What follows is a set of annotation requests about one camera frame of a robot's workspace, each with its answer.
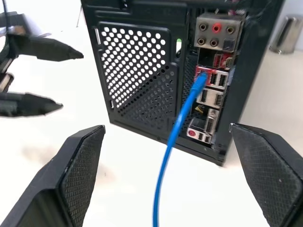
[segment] metal cylinder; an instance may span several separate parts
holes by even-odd
[[[302,27],[302,15],[287,15],[269,49],[278,54],[293,53]]]

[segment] black computer case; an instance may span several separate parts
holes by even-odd
[[[224,89],[208,84],[220,104],[207,106],[199,97],[175,147],[221,166],[229,125],[241,116],[283,2],[82,0],[110,122],[166,143],[198,67],[209,68],[209,75],[220,70],[228,75]],[[216,18],[219,23],[209,21]],[[225,27],[224,20],[235,26]],[[205,28],[215,38],[204,37]],[[224,36],[222,44],[219,34],[238,36]],[[224,57],[229,67],[221,66]],[[206,131],[210,110],[218,112],[212,132]],[[196,138],[189,131],[193,119],[205,125]]]

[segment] usb port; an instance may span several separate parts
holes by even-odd
[[[219,86],[224,87],[225,81],[226,81],[226,76],[225,75],[221,75],[220,76],[220,81],[219,81]]]
[[[210,77],[210,84],[216,84],[217,74],[212,73],[212,76]]]
[[[213,62],[213,67],[214,68],[219,68],[220,63],[221,63],[222,55],[221,54],[215,54],[214,55],[214,62]]]
[[[207,90],[203,90],[202,96],[201,96],[201,102],[205,103],[207,97]]]
[[[214,105],[221,106],[223,100],[223,95],[217,94],[216,101],[214,102]]]

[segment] blue ethernet cable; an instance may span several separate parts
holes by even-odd
[[[160,199],[160,191],[162,186],[163,177],[165,174],[166,166],[169,160],[170,152],[174,144],[176,143],[176,139],[179,135],[180,129],[184,123],[184,120],[186,119],[189,110],[191,109],[191,106],[194,102],[194,100],[197,98],[197,96],[200,94],[202,89],[205,86],[207,79],[207,75],[205,72],[201,73],[195,83],[193,84],[189,96],[187,97],[184,105],[181,108],[181,111],[178,115],[178,118],[175,122],[175,125],[170,133],[169,140],[167,142],[167,148],[165,151],[165,155],[162,161],[161,169],[158,176],[157,186],[156,186],[156,192],[155,197],[153,201],[153,214],[152,214],[152,221],[153,221],[153,227],[159,227],[159,199]]]

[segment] white surface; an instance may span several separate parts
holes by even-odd
[[[109,124],[86,28],[54,37],[85,58],[56,63],[20,56],[13,62],[9,71],[15,81],[10,91],[51,97],[64,108],[45,117],[0,118],[0,222],[68,136],[104,124],[97,181],[84,226],[151,227],[154,189],[166,146]],[[299,52],[287,56],[268,52],[242,117],[243,123],[281,134],[301,154],[302,59]],[[288,116],[289,121],[282,123]],[[225,168],[172,151],[161,191],[160,226],[268,227],[233,145]]]

